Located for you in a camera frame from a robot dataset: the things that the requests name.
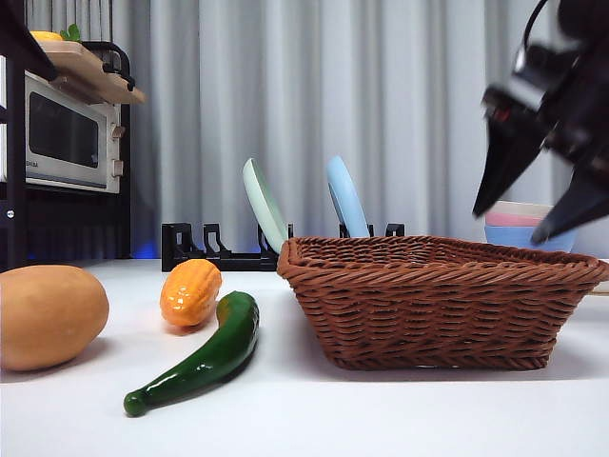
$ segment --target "green cucumber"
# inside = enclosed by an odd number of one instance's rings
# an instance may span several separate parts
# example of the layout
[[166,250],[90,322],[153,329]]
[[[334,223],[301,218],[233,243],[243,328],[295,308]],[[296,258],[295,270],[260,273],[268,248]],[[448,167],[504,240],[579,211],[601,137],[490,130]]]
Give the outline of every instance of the green cucumber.
[[244,292],[230,292],[216,308],[219,327],[184,361],[152,382],[128,393],[123,402],[129,416],[192,394],[227,377],[253,352],[258,339],[259,311]]

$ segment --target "microwave door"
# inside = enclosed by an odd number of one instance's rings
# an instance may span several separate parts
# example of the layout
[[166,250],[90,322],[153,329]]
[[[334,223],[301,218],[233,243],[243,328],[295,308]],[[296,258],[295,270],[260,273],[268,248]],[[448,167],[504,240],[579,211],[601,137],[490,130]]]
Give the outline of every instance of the microwave door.
[[26,94],[26,176],[105,189],[106,116],[44,84]]

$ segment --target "blue bowl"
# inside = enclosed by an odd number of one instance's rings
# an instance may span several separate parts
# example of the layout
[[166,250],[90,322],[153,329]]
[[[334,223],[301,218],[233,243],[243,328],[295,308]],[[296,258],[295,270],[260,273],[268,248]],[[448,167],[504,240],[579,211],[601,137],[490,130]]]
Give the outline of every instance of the blue bowl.
[[531,243],[531,235],[534,231],[535,227],[484,226],[486,241],[488,243],[491,245],[512,246],[514,248],[571,252],[577,236],[577,231],[571,230],[562,235],[555,236],[541,245],[534,245]]

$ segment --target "table surface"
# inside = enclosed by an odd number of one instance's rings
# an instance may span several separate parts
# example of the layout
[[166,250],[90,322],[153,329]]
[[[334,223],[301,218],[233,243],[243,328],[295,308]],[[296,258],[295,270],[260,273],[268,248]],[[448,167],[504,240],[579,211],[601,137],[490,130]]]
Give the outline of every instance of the table surface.
[[246,369],[204,395],[129,418],[125,394],[198,348],[161,318],[159,261],[87,266],[108,324],[76,359],[2,374],[3,456],[609,455],[609,297],[587,296],[548,368],[359,372],[327,362],[275,273],[223,273],[251,293],[260,340]]

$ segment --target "brown wicker basket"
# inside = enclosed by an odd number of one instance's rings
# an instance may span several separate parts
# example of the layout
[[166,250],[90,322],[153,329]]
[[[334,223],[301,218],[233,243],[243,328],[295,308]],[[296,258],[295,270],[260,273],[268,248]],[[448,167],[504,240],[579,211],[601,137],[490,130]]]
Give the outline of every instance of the brown wicker basket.
[[277,272],[341,368],[535,369],[609,265],[431,236],[292,238]]

